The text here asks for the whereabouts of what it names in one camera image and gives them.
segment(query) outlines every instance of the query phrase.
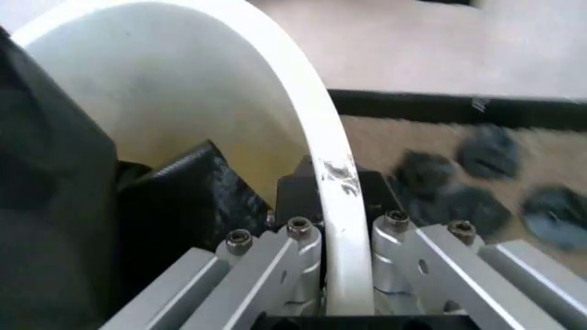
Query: black panel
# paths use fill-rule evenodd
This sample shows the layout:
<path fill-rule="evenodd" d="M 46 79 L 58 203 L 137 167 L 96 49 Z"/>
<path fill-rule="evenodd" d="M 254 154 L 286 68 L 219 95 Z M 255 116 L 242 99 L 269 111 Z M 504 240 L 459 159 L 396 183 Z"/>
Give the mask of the black panel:
<path fill-rule="evenodd" d="M 316 316 L 283 318 L 260 317 L 253 330 L 478 330 L 469 316 Z"/>
<path fill-rule="evenodd" d="M 443 124 L 495 124 L 510 128 L 587 130 L 587 102 L 513 100 L 330 89 L 340 115 Z"/>

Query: hex socket bolt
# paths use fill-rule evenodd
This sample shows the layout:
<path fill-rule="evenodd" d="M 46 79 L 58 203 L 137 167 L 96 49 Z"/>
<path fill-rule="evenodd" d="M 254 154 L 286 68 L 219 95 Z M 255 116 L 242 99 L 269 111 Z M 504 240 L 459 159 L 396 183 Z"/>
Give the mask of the hex socket bolt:
<path fill-rule="evenodd" d="M 253 236 L 246 229 L 236 229 L 226 235 L 226 248 L 235 256 L 242 256 L 253 246 Z"/>
<path fill-rule="evenodd" d="M 447 226 L 448 231 L 465 245 L 472 245 L 477 236 L 477 229 L 468 221 L 454 220 Z"/>
<path fill-rule="evenodd" d="M 287 236 L 301 241 L 310 237 L 312 222 L 304 217 L 293 217 L 287 222 Z"/>
<path fill-rule="evenodd" d="M 394 232 L 405 232 L 410 219 L 404 211 L 392 210 L 385 213 L 385 224 Z"/>

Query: machine part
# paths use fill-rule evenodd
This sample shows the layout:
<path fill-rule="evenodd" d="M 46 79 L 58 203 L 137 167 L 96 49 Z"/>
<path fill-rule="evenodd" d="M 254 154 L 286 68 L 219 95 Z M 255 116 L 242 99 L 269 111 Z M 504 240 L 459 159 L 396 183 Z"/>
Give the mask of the machine part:
<path fill-rule="evenodd" d="M 474 177 L 485 179 L 514 178 L 520 170 L 518 146 L 505 129 L 484 125 L 457 151 L 457 161 Z"/>
<path fill-rule="evenodd" d="M 455 220 L 447 226 L 448 231 L 453 234 L 459 241 L 467 246 L 471 246 L 477 237 L 475 226 L 468 221 Z"/>
<path fill-rule="evenodd" d="M 225 261 L 193 247 L 106 322 L 101 330 L 176 330 L 228 270 Z"/>
<path fill-rule="evenodd" d="M 155 27 L 153 22 L 162 17 L 175 24 Z M 65 39 L 62 34 L 72 38 Z M 142 42 L 145 38 L 164 42 L 168 47 L 162 52 L 156 43 Z M 228 157 L 243 159 L 242 155 L 247 155 L 247 160 L 261 160 L 259 164 L 265 165 L 265 169 L 272 169 L 267 172 L 279 176 L 281 173 L 272 165 L 283 166 L 288 164 L 283 160 L 302 157 L 310 151 L 328 233 L 325 241 L 328 241 L 329 313 L 373 313 L 373 276 L 363 197 L 344 128 L 328 91 L 307 57 L 266 14 L 241 0 L 86 0 L 82 5 L 80 1 L 66 1 L 16 31 L 12 39 L 45 64 L 44 68 L 58 77 L 58 84 L 69 87 L 66 90 L 71 98 L 85 100 L 80 105 L 89 116 L 119 118 L 123 112 L 120 105 L 127 105 L 123 116 L 127 120 L 117 121 L 116 128 L 120 130 L 123 125 L 125 129 L 157 131 L 145 135 L 144 139 L 131 134 L 119 135 L 115 141 L 119 152 L 141 150 L 133 155 L 153 159 L 157 154 L 182 150 L 186 141 L 210 137 L 224 146 L 238 142 L 239 148 L 228 148 L 231 152 Z M 74 48 L 71 40 L 79 41 Z M 96 45 L 117 52 L 112 56 L 98 56 L 101 53 L 96 51 Z M 69 51 L 63 54 L 57 49 Z M 83 74 L 71 65 L 72 61 L 88 58 L 93 65 Z M 128 58 L 152 58 L 162 66 L 152 70 L 145 63 Z M 202 73 L 212 74 L 214 83 L 210 84 L 209 77 L 202 77 Z M 179 80 L 178 74 L 185 79 Z M 80 81 L 92 84 L 95 89 L 87 94 L 88 89 L 74 88 Z M 153 83 L 137 89 L 137 81 Z M 183 89 L 184 86 L 190 86 L 189 90 Z M 103 96 L 116 97 L 88 97 L 97 91 Z M 219 93 L 230 97 L 217 102 L 214 95 Z M 112 131 L 115 127 L 108 122 L 114 121 L 98 121 L 98 124 Z M 267 125 L 272 129 L 260 129 Z M 160 150 L 161 141 L 175 141 L 178 136 L 182 137 L 181 143 L 169 144 L 164 153 Z M 248 162 L 241 166 L 250 169 Z M 233 186 L 230 181 L 222 182 L 226 185 L 218 187 L 219 191 Z M 275 177 L 258 184 L 263 190 L 272 190 L 274 182 Z M 186 186 L 190 184 L 185 181 L 182 187 Z M 189 199 L 187 204 L 195 203 Z M 176 209 L 164 208 L 167 213 Z M 212 217 L 204 221 L 231 214 L 211 213 Z M 260 213 L 264 228 L 266 212 Z M 192 216 L 183 219 L 186 218 L 204 219 Z M 208 239 L 213 237 L 207 231 L 197 234 L 200 233 Z M 221 239 L 207 241 L 208 249 L 214 249 Z M 182 241 L 185 242 L 193 243 L 194 239 Z M 185 250 L 180 250 L 159 273 Z"/>
<path fill-rule="evenodd" d="M 444 156 L 406 151 L 394 173 L 416 196 L 431 197 L 450 183 L 455 170 Z"/>
<path fill-rule="evenodd" d="M 569 187 L 534 188 L 522 206 L 532 234 L 564 250 L 587 248 L 587 197 Z"/>
<path fill-rule="evenodd" d="M 554 319 L 587 329 L 587 282 L 524 241 L 485 246 L 479 256 Z"/>
<path fill-rule="evenodd" d="M 277 226 L 277 223 L 275 220 L 275 212 L 273 212 L 273 210 L 269 209 L 269 210 L 267 210 L 267 218 L 265 219 L 265 227 L 267 228 L 267 230 L 274 230 L 276 226 Z"/>
<path fill-rule="evenodd" d="M 253 246 L 253 236 L 246 229 L 236 229 L 226 235 L 226 248 L 235 256 L 242 256 Z"/>
<path fill-rule="evenodd" d="M 375 289 L 389 294 L 408 294 L 412 291 L 409 282 L 401 275 L 397 266 L 390 259 L 376 252 L 371 255 L 373 286 Z"/>
<path fill-rule="evenodd" d="M 283 306 L 302 271 L 298 243 L 265 232 L 180 329 L 249 329 Z"/>
<path fill-rule="evenodd" d="M 320 311 L 320 299 L 314 298 L 306 302 L 286 302 L 278 313 L 272 316 L 316 316 Z"/>
<path fill-rule="evenodd" d="M 387 294 L 377 289 L 375 295 L 375 313 L 377 315 L 421 315 L 418 298 L 412 294 Z"/>
<path fill-rule="evenodd" d="M 441 225 L 406 232 L 397 256 L 427 313 L 451 300 L 482 329 L 563 329 Z"/>
<path fill-rule="evenodd" d="M 216 247 L 216 251 L 215 251 L 215 254 L 218 257 L 218 259 L 228 262 L 230 267 L 234 267 L 234 265 L 236 265 L 236 263 L 238 263 L 238 261 L 241 260 L 243 255 L 246 253 L 246 251 L 245 251 L 242 254 L 240 254 L 240 253 L 235 254 L 235 253 L 232 253 L 229 248 L 229 246 L 234 247 L 234 245 L 235 245 L 234 237 L 233 237 L 233 235 L 231 235 L 231 233 L 235 233 L 238 237 L 238 233 L 240 231 L 244 231 L 243 235 L 248 236 L 250 238 L 250 241 L 248 239 L 246 239 L 244 242 L 241 242 L 241 243 L 245 243 L 245 244 L 243 244 L 241 247 L 237 246 L 237 248 L 236 248 L 237 250 L 241 249 L 241 250 L 248 251 L 253 246 L 253 244 L 255 244 L 255 242 L 257 242 L 257 238 L 255 236 L 252 236 L 247 230 L 237 229 L 237 230 L 231 231 L 226 236 L 227 238 L 222 243 L 218 244 L 218 246 Z"/>
<path fill-rule="evenodd" d="M 294 217 L 287 222 L 287 236 L 303 241 L 310 236 L 312 223 L 304 217 Z"/>
<path fill-rule="evenodd" d="M 303 217 L 291 218 L 279 233 L 298 241 L 303 271 L 288 302 L 303 303 L 320 295 L 320 265 L 322 262 L 322 234 Z"/>
<path fill-rule="evenodd" d="M 235 228 L 260 235 L 269 208 L 211 141 L 127 185 L 117 202 L 128 298 L 191 247 L 213 251 Z"/>
<path fill-rule="evenodd" d="M 408 229 L 410 219 L 404 211 L 392 210 L 385 214 L 385 225 L 393 232 L 401 233 Z"/>
<path fill-rule="evenodd" d="M 373 286 L 386 293 L 408 293 L 410 285 L 394 265 L 394 257 L 407 229 L 416 229 L 408 216 L 399 210 L 386 212 L 373 222 L 371 265 Z"/>
<path fill-rule="evenodd" d="M 395 222 L 386 214 L 382 215 L 373 222 L 373 232 L 371 234 L 371 250 L 392 260 L 405 234 L 405 231 L 398 232 L 396 230 L 394 227 Z M 413 230 L 416 228 L 416 225 L 409 221 L 406 229 Z"/>

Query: black rubber piece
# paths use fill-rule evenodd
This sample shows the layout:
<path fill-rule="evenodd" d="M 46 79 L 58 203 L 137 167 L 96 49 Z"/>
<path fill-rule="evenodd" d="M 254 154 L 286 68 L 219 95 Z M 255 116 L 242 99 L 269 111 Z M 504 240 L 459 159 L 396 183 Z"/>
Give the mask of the black rubber piece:
<path fill-rule="evenodd" d="M 406 151 L 395 169 L 395 177 L 416 196 L 431 197 L 450 182 L 454 172 L 446 157 Z"/>
<path fill-rule="evenodd" d="M 565 186 L 535 188 L 522 205 L 535 236 L 563 250 L 587 248 L 587 197 Z"/>
<path fill-rule="evenodd" d="M 514 178 L 520 168 L 518 146 L 502 127 L 484 125 L 458 149 L 456 159 L 473 177 Z"/>
<path fill-rule="evenodd" d="M 491 237 L 510 220 L 511 212 L 490 190 L 454 184 L 445 187 L 434 198 L 421 199 L 410 194 L 393 178 L 389 178 L 394 191 L 406 206 L 410 218 L 418 227 L 436 224 L 447 225 L 452 220 L 466 220 L 475 225 L 477 234 Z"/>
<path fill-rule="evenodd" d="M 125 299 L 191 247 L 214 251 L 239 228 L 259 236 L 268 209 L 210 141 L 128 185 L 118 198 Z"/>
<path fill-rule="evenodd" d="M 152 168 L 147 165 L 119 161 L 116 168 L 116 189 L 121 191 L 151 171 Z"/>
<path fill-rule="evenodd" d="M 450 220 L 469 221 L 482 238 L 495 234 L 511 218 L 511 212 L 484 188 L 461 186 L 443 193 L 438 203 L 448 209 Z"/>

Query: black debris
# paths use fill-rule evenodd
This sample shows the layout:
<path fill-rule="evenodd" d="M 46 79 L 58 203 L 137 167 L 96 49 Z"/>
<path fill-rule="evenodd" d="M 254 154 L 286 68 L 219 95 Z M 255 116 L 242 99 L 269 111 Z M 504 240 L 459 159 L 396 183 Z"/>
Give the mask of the black debris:
<path fill-rule="evenodd" d="M 520 167 L 516 143 L 495 125 L 478 127 L 458 149 L 456 160 L 471 176 L 485 179 L 514 178 Z"/>
<path fill-rule="evenodd" d="M 522 205 L 530 232 L 565 250 L 587 248 L 587 197 L 565 186 L 540 186 Z"/>
<path fill-rule="evenodd" d="M 406 151 L 395 169 L 395 177 L 415 195 L 430 197 L 450 182 L 454 172 L 446 157 Z"/>

